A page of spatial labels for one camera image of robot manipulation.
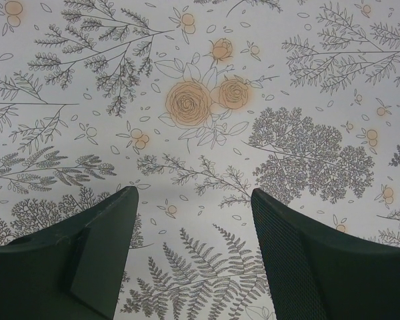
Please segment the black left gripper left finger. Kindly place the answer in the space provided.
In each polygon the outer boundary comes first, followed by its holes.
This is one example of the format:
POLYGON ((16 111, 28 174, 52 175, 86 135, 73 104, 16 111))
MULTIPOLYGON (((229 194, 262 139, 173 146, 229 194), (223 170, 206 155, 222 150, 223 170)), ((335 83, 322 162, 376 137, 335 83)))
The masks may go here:
POLYGON ((138 190, 125 187, 0 245, 0 319, 112 319, 138 202, 138 190))

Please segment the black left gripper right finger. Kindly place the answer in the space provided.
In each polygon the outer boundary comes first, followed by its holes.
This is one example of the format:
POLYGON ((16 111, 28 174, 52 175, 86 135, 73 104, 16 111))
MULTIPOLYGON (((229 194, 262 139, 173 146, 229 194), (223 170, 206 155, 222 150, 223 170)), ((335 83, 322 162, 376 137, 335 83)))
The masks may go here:
POLYGON ((400 319, 400 247, 340 232, 260 189, 251 208, 278 319, 400 319))

